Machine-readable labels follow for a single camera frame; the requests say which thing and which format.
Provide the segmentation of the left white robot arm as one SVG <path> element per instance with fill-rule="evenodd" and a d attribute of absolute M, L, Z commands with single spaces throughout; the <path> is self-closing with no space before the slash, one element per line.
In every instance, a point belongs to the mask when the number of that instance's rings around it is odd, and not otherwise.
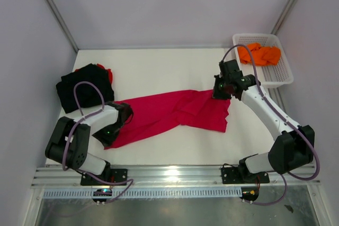
<path fill-rule="evenodd" d="M 109 184 L 119 181 L 108 161 L 88 152 L 90 138 L 94 137 L 104 148 L 117 140 L 120 130 L 133 116 L 126 103 L 108 102 L 101 109 L 75 119 L 61 117 L 52 132 L 45 149 L 45 156 L 60 163 L 63 170 L 72 169 L 82 173 L 85 185 Z"/>

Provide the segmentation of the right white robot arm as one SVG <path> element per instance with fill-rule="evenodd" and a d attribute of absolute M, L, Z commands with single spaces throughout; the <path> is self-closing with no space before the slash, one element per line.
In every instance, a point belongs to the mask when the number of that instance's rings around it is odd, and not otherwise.
<path fill-rule="evenodd" d="M 274 144 L 269 152 L 245 157 L 239 161 L 237 176 L 250 182 L 256 174 L 273 171 L 280 175 L 316 163 L 316 170 L 307 180 L 315 179 L 320 171 L 314 149 L 315 132 L 311 126 L 301 126 L 281 110 L 267 95 L 257 75 L 243 75 L 236 60 L 219 62 L 220 74 L 215 76 L 213 97 L 227 100 L 232 97 L 247 105 L 270 132 Z"/>

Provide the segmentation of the magenta t shirt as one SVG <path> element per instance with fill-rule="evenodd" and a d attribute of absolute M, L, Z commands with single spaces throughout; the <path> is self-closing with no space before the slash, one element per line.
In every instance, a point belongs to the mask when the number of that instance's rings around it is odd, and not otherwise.
<path fill-rule="evenodd" d="M 179 125 L 225 133 L 230 99 L 217 100 L 212 93 L 183 90 L 118 101 L 131 106 L 133 118 L 106 148 L 120 148 Z"/>

